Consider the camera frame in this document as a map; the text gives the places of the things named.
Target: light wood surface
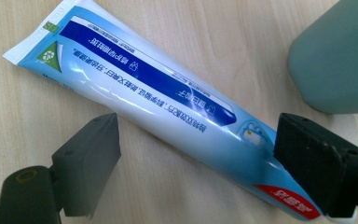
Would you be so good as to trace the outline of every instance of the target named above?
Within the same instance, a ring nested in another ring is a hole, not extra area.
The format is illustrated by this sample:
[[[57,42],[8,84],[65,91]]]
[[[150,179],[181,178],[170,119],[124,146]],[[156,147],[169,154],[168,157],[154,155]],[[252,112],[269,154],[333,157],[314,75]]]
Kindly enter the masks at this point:
[[[280,113],[298,114],[358,146],[358,115],[310,108],[286,67],[293,40],[336,1],[97,0],[272,128]],[[0,0],[0,188],[21,168],[50,166],[55,150],[110,112],[2,57],[59,2]],[[122,158],[94,218],[63,223],[301,223],[122,117],[119,131]]]

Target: white toothpaste tube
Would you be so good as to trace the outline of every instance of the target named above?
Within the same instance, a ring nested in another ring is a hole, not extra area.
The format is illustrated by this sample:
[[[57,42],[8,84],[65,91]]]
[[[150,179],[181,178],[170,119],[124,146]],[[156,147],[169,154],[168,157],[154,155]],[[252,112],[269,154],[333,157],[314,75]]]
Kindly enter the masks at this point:
[[[4,57],[108,106],[293,217],[322,215],[274,159],[270,127],[91,0],[62,1]]]

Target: black clamp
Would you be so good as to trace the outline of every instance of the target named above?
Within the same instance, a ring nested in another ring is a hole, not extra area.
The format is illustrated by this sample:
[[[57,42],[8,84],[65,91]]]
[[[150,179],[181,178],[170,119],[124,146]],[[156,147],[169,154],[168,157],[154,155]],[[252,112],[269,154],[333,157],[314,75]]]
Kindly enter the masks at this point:
[[[299,116],[281,114],[274,157],[330,217],[358,205],[358,147]]]
[[[92,216],[118,159],[117,115],[90,121],[52,155],[53,165],[28,167],[10,175],[0,196],[0,224],[58,224]]]

